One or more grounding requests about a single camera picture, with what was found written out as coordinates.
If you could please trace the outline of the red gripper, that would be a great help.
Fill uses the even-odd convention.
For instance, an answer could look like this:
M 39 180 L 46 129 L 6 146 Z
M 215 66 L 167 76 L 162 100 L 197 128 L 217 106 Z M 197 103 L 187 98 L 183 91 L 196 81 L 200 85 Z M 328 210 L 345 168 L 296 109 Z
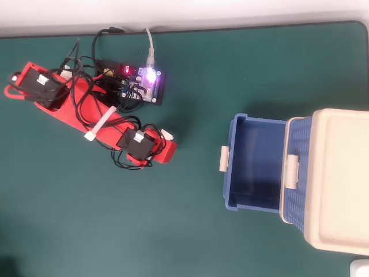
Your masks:
M 164 144 L 164 148 L 159 154 L 154 156 L 153 160 L 164 164 L 172 159 L 178 145 L 176 142 L 165 140 L 164 138 L 161 139 L 161 142 Z

